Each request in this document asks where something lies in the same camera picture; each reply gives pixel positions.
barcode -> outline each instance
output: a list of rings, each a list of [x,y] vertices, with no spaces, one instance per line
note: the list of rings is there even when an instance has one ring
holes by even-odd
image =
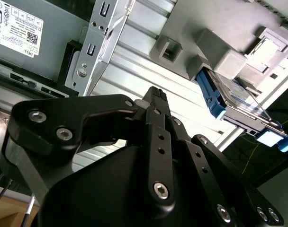
[[[27,42],[37,45],[38,43],[38,36],[35,34],[32,34],[31,32],[27,32]]]

screw hole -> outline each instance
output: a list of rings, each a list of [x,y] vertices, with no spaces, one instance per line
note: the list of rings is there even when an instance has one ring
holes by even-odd
[[[158,151],[159,151],[159,153],[162,154],[162,155],[165,154],[165,150],[163,150],[162,148],[159,148]]]
[[[205,173],[205,174],[208,173],[207,169],[205,169],[204,167],[202,167],[202,171],[203,171],[203,173]]]

hard drive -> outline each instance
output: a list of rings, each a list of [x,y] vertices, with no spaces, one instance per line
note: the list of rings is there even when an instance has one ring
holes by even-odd
[[[196,81],[202,89],[205,102],[216,119],[244,129],[248,134],[269,147],[278,144],[288,151],[288,135],[282,125],[273,120],[256,101],[254,95],[236,80],[203,68]]]

wooden surface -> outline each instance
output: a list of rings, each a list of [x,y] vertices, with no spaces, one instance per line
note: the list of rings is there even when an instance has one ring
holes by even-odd
[[[27,206],[28,204],[25,202],[14,200],[8,197],[2,197],[2,199],[0,200],[0,219],[6,218],[16,213],[22,213],[23,214],[22,216],[24,216]],[[30,226],[38,210],[39,210],[38,206],[33,206],[28,219],[27,226]]]
[[[0,227],[19,227],[21,226],[24,214],[15,213],[0,219]]]

metal panel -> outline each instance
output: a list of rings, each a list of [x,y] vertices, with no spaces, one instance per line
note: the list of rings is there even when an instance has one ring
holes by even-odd
[[[67,42],[79,40],[81,29],[88,22],[45,0],[5,0],[44,21],[40,53],[34,58],[0,45],[0,59],[30,72],[57,81]]]
[[[171,114],[184,123],[190,136],[203,134],[213,143],[220,144],[235,127],[215,120],[198,84],[150,60],[150,51],[167,20],[162,12],[170,13],[173,6],[170,0],[135,3],[110,64],[91,95],[124,94],[136,100],[142,99],[150,86],[159,87],[168,96]],[[79,170],[124,145],[124,141],[119,141],[114,146],[97,147],[77,154],[73,169]]]

